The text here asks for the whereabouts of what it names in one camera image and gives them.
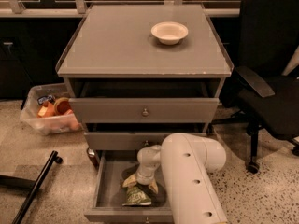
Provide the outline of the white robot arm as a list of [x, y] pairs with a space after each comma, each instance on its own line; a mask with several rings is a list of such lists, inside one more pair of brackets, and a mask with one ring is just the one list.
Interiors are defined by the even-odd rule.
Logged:
[[[247, 66], [234, 69], [229, 96], [249, 116], [253, 132], [265, 128], [273, 137], [295, 141], [298, 137], [299, 81], [290, 76], [298, 66], [294, 53], [279, 76], [262, 77]], [[126, 178], [127, 206], [150, 206], [149, 192], [156, 194], [157, 169], [162, 170], [165, 190], [175, 224], [224, 224], [227, 218], [208, 177], [226, 162], [216, 140], [186, 133], [172, 133], [160, 145], [137, 153], [139, 166]]]

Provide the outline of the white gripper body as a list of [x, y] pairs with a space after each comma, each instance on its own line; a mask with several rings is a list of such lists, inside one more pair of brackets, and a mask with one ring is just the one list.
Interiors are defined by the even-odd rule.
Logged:
[[155, 172], [159, 168], [158, 164], [140, 164], [135, 172], [136, 181], [141, 185], [149, 185], [155, 178]]

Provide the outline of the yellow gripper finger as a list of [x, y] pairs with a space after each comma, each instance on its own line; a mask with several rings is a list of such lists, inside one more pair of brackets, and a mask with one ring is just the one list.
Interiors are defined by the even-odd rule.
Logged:
[[131, 174], [129, 177], [127, 177], [123, 182], [122, 186], [124, 188], [130, 188], [137, 184], [135, 174]]
[[155, 179], [151, 181], [151, 183], [148, 185], [148, 188], [155, 194], [159, 192], [158, 185]]

